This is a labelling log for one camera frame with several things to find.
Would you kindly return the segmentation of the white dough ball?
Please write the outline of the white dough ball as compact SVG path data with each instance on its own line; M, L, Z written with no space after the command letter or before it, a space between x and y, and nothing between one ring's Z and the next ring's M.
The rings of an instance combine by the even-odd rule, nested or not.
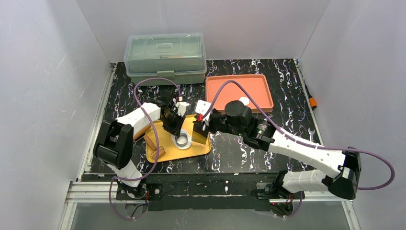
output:
M186 129L181 129L180 137L177 138L171 135L172 141L180 150L186 150L192 145L192 137Z

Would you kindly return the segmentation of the wooden dough roller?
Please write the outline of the wooden dough roller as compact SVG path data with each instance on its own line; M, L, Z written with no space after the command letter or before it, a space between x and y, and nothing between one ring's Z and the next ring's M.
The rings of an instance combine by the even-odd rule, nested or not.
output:
M150 156L151 158L155 159L157 157L157 153L159 152L159 158L161 158L162 156L164 156L166 154L165 149L161 146L161 147L157 147L152 139L146 135L146 131L148 131L151 128L151 125L147 125L144 128L142 128L140 131L138 131L137 133L134 134L133 136L133 140L137 141L140 138L143 138L144 141L146 142L146 146L149 147L152 151L150 154L147 154L147 156Z

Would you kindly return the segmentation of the metal scraper orange handle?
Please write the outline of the metal scraper orange handle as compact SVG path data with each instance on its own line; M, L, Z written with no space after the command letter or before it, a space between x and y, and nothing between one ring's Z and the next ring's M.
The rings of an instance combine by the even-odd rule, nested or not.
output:
M192 141L204 145L207 142L208 133L208 129L206 132L194 132L192 130Z

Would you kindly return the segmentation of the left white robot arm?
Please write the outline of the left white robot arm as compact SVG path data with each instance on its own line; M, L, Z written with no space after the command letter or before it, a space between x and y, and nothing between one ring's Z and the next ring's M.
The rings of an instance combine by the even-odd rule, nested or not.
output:
M115 120L103 120L93 148L93 156L106 164L125 185L136 188L143 176L132 162L133 142L151 123L161 121L165 131L180 137L185 113L190 107L173 93L149 99L127 115Z

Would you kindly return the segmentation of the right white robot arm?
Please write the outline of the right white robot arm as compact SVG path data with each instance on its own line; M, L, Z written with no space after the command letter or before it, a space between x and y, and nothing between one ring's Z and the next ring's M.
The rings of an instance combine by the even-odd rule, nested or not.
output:
M238 100L229 102L225 113L199 100L194 111L193 142L205 142L209 133L233 134L242 137L243 143L253 149L279 153L314 168L303 172L280 171L270 185L257 190L257 197L328 191L339 198L355 199L361 173L361 158L355 149L327 150L266 119L253 117L251 109Z

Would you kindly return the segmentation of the yellow plastic tray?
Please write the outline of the yellow plastic tray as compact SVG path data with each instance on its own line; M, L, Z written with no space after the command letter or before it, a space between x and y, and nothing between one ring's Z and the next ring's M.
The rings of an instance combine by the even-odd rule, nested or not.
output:
M187 115L181 132L188 136L188 144L184 147L178 147L175 144L175 137L163 129L162 121L155 121L154 125L157 130L160 151L164 151L159 155L158 162L172 161L189 157L196 157L208 154L211 151L211 141L206 140L205 144L192 141L194 115Z

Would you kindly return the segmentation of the flat round white wrapper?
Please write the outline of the flat round white wrapper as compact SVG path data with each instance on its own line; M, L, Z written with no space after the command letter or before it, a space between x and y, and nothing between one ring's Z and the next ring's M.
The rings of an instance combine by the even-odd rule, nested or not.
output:
M249 103L250 103L250 99L247 98L247 97L245 97L245 96L240 97L240 98L239 98L239 101L241 101L241 102L243 103L243 105L245 105L245 106L248 106Z

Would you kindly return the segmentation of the orange-red plastic tray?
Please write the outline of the orange-red plastic tray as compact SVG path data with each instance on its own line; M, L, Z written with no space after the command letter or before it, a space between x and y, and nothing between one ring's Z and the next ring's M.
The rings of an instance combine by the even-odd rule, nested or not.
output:
M205 100L211 103L220 87L228 80L234 80L239 83L264 112L270 113L273 111L273 99L268 82L263 74L222 75L207 77L205 83ZM239 98L243 96L247 97L238 86L233 83L229 83L220 92L219 97L214 104L214 108L223 113L225 111L225 105L228 102L239 100ZM253 113L259 112L251 101L248 107L251 108Z

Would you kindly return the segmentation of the green plastic storage box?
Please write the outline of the green plastic storage box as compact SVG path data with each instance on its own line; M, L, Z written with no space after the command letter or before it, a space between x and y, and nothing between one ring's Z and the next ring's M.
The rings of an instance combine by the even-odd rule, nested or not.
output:
M127 40L124 65L134 83L203 83L207 71L203 34L132 35Z

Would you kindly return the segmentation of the small metal wrench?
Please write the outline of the small metal wrench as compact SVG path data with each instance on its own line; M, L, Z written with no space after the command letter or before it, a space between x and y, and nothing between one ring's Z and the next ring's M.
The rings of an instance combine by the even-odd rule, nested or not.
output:
M314 140L314 134L315 134L315 130L314 129L312 129L312 128L308 128L308 133L309 133L309 141L311 141L311 142L315 142L315 140Z

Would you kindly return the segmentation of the orange black screwdriver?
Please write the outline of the orange black screwdriver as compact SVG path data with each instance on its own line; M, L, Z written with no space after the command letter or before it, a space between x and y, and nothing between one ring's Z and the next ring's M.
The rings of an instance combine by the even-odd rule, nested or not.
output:
M304 77L302 77L302 78L303 78L304 88L305 88L305 91L306 91L307 96L308 96L308 100L309 100L310 107L311 107L312 110L315 110L315 109L317 108L317 102L316 102L316 100L313 98L313 96L311 95L311 93L310 93L310 91L309 91L309 89L308 89L308 87L307 87L305 78L304 78Z

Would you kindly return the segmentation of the aluminium front frame rail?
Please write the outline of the aluminium front frame rail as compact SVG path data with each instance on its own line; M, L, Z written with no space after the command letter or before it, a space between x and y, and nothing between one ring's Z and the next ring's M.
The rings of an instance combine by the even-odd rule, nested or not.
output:
M329 193L306 193L293 201L295 214L278 217L248 183L178 181L152 191L148 205L108 182L72 183L61 230L358 230L350 201Z

